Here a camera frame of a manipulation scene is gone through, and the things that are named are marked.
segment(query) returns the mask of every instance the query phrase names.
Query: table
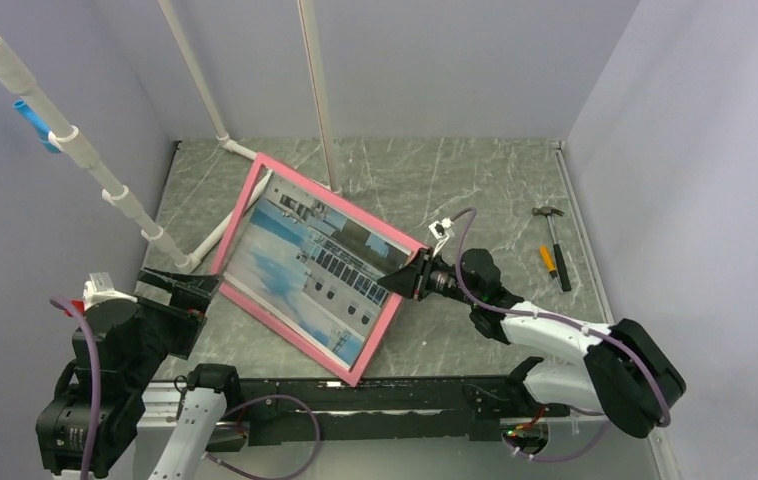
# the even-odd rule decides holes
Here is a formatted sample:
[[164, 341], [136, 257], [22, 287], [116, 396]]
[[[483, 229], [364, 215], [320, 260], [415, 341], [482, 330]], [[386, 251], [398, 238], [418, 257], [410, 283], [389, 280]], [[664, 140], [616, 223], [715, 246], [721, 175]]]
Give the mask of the table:
[[[242, 139], [325, 181], [318, 139]], [[487, 248], [502, 270], [503, 284], [537, 305], [578, 319], [605, 321], [582, 248], [562, 171], [546, 139], [354, 138], [336, 141], [343, 195], [365, 210], [421, 240], [427, 226], [464, 207], [479, 210], [465, 248]], [[158, 222], [190, 252], [234, 208], [250, 162], [227, 153], [216, 141], [179, 144]], [[562, 293], [540, 258], [552, 246], [547, 222], [533, 217], [548, 204], [556, 219], [573, 290]], [[458, 238], [444, 247], [453, 257]], [[208, 273], [213, 251], [195, 273]], [[149, 248], [144, 265], [172, 270], [170, 259]], [[138, 293], [151, 293], [139, 284]], [[505, 375], [530, 355], [520, 345], [503, 345], [479, 335], [468, 307], [433, 295], [403, 304], [365, 377]], [[334, 378], [334, 375], [218, 294], [191, 357], [168, 358], [157, 380], [186, 374], [197, 364], [234, 365], [242, 378]]]

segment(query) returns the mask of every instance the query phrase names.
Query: framed picture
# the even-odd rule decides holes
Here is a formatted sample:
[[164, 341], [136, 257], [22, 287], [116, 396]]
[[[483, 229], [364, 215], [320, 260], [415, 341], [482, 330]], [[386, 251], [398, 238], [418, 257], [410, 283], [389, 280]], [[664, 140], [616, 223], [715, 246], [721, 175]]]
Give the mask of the framed picture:
[[259, 153], [212, 269], [221, 293], [354, 386], [402, 300], [376, 281], [422, 247]]

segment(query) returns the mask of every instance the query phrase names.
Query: blue clamp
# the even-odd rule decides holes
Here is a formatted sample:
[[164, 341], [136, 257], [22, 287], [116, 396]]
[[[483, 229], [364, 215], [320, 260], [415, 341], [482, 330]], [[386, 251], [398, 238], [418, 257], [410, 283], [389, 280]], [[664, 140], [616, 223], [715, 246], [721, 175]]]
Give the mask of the blue clamp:
[[29, 107], [26, 102], [23, 100], [17, 100], [14, 102], [14, 110], [16, 110], [20, 115], [23, 116], [23, 118], [32, 124], [32, 127], [34, 127], [35, 131], [37, 131], [38, 137], [40, 137], [40, 143], [46, 147], [49, 153], [61, 153], [61, 150], [58, 150], [55, 145], [49, 143], [49, 127], [43, 123], [43, 120], [41, 120], [40, 117], [34, 113], [34, 110], [32, 110], [32, 108]]

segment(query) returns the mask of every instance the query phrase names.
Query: orange handle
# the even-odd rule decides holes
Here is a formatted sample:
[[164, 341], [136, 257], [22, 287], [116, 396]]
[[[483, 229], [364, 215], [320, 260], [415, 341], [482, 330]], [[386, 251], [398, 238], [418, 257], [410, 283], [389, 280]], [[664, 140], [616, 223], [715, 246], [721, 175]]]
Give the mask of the orange handle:
[[547, 250], [547, 247], [541, 245], [541, 248], [538, 250], [541, 252], [541, 258], [544, 259], [544, 265], [547, 266], [547, 271], [550, 272], [550, 275], [556, 273], [556, 266], [553, 264], [553, 259], [550, 258], [550, 251]]

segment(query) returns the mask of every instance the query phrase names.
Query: white wall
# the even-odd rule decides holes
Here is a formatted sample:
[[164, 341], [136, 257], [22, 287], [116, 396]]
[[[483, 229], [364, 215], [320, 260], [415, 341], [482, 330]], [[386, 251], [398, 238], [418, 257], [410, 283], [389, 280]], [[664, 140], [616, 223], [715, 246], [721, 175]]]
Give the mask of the white wall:
[[758, 479], [758, 2], [643, 0], [568, 148], [614, 312], [688, 382], [685, 478]]
[[[296, 0], [173, 0], [233, 136], [317, 136]], [[638, 0], [315, 0], [332, 131], [563, 138]], [[100, 8], [168, 132], [212, 137], [156, 0]]]
[[[0, 33], [153, 214], [171, 145], [128, 60], [93, 2], [34, 3], [0, 0]], [[90, 175], [47, 153], [14, 100], [0, 84], [0, 479], [43, 480], [35, 421], [76, 328], [48, 298], [81, 295], [92, 271], [132, 287], [144, 241]]]

